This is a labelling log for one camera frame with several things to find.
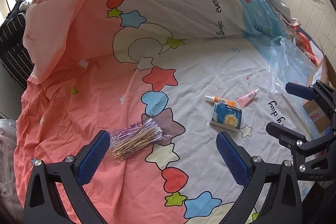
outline white wooden headboard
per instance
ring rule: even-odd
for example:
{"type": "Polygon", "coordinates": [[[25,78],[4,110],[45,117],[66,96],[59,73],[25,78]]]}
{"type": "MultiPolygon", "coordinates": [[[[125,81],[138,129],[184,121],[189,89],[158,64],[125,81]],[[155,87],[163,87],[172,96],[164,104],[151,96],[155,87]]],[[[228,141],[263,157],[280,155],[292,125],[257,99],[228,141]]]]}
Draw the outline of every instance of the white wooden headboard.
{"type": "Polygon", "coordinates": [[[336,12],[329,0],[282,0],[336,68],[336,12]]]}

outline silver bolt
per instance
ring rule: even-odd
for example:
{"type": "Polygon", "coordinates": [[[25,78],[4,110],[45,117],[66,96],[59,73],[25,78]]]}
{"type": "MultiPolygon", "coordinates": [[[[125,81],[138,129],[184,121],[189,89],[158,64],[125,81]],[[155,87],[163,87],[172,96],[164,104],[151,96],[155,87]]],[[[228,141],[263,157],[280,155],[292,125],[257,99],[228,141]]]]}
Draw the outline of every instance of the silver bolt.
{"type": "Polygon", "coordinates": [[[67,156],[66,158],[65,158],[65,161],[66,162],[72,162],[74,160],[74,157],[73,156],[67,156]]]}
{"type": "Polygon", "coordinates": [[[300,165],[299,170],[300,172],[304,172],[306,170],[306,167],[304,165],[300,165]]]}
{"type": "Polygon", "coordinates": [[[253,161],[254,162],[261,162],[261,158],[259,156],[254,156],[253,161]]]}
{"type": "Polygon", "coordinates": [[[42,164],[41,160],[36,160],[34,163],[35,166],[40,166],[41,164],[42,164]]]}
{"type": "Polygon", "coordinates": [[[285,160],[285,165],[286,166],[292,166],[292,163],[289,160],[285,160]]]}

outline black and white plaid bag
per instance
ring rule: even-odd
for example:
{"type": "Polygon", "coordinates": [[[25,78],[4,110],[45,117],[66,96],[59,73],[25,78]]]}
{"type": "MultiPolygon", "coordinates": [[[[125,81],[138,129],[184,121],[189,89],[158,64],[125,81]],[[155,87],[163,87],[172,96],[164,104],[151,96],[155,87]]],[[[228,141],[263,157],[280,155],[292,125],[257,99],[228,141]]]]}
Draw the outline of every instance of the black and white plaid bag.
{"type": "Polygon", "coordinates": [[[22,43],[25,27],[26,15],[19,12],[0,28],[0,62],[24,89],[27,88],[27,79],[34,68],[22,43]]]}

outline bedsheet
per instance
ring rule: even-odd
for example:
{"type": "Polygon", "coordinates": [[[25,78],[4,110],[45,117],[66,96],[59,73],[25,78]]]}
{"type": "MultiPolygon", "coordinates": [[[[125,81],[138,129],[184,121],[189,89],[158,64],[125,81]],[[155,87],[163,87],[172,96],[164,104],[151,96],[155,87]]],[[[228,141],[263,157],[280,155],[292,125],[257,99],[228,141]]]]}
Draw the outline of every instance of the bedsheet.
{"type": "MultiPolygon", "coordinates": [[[[242,187],[216,150],[222,130],[208,123],[205,95],[236,100],[260,89],[231,136],[267,162],[291,159],[265,132],[268,122],[309,138],[292,97],[267,92],[267,51],[256,45],[285,35],[264,0],[34,0],[26,18],[24,44],[35,67],[17,121],[22,203],[36,159],[61,161],[100,129],[154,114],[166,120],[172,138],[121,162],[108,151],[85,191],[108,223],[218,223],[242,187]]],[[[302,197],[310,187],[300,182],[302,197]]]]}

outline pink tube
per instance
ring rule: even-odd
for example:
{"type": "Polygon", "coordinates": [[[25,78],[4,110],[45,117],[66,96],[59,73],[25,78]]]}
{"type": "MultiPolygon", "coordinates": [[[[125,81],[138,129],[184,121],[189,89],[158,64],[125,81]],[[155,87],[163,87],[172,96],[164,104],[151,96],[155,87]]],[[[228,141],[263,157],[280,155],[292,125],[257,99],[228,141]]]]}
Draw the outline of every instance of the pink tube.
{"type": "Polygon", "coordinates": [[[247,104],[249,102],[251,102],[253,100],[254,97],[256,97],[257,92],[259,91],[259,89],[253,90],[251,92],[249,92],[248,94],[244,95],[243,97],[240,97],[237,102],[240,105],[241,108],[244,108],[247,106],[247,104]]]}

